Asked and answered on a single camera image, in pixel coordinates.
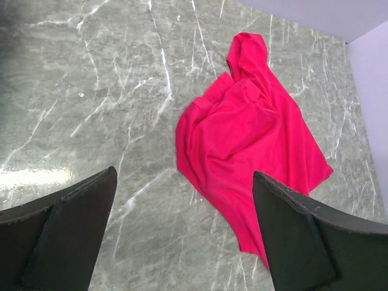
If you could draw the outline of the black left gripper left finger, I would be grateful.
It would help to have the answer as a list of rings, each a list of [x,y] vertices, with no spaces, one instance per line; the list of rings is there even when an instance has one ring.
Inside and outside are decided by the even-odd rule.
[[[1,211],[1,290],[87,290],[117,179],[109,167]]]

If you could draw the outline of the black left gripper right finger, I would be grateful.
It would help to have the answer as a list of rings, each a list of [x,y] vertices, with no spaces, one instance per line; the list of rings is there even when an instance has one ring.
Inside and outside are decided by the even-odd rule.
[[[387,290],[387,225],[263,172],[254,174],[253,198],[275,290]]]

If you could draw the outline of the red t shirt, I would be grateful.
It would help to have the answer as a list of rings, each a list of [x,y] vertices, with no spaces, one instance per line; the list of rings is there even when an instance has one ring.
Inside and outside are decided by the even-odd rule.
[[[241,251],[262,260],[253,174],[308,195],[333,173],[267,57],[261,35],[237,34],[230,70],[185,109],[176,128],[178,170],[225,217]]]

